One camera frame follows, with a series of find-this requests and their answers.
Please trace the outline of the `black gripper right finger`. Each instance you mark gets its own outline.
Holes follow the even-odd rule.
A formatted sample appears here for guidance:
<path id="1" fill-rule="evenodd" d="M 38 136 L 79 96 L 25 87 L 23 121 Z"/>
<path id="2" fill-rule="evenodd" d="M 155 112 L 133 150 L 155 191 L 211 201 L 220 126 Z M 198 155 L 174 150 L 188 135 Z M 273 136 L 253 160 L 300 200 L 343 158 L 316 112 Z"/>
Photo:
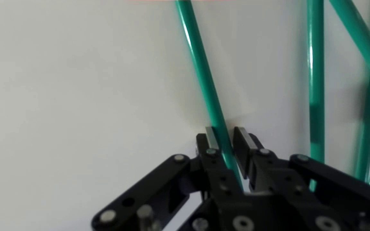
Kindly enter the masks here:
<path id="1" fill-rule="evenodd" d="M 233 145 L 243 177 L 278 199 L 288 230 L 370 231 L 370 185 L 304 154 L 280 159 L 243 127 Z"/>

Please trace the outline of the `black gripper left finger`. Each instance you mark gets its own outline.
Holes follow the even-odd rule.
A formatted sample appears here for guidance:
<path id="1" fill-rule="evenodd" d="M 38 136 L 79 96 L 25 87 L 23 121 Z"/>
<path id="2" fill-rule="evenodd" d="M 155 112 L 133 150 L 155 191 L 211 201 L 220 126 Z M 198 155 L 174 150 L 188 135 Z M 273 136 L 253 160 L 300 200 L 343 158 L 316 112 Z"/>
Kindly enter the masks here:
<path id="1" fill-rule="evenodd" d="M 179 231 L 226 231 L 225 204 L 243 190 L 221 157 L 212 127 L 197 135 L 197 155 L 174 154 L 139 180 L 92 219 L 93 231 L 164 231 L 199 192 L 202 203 Z"/>

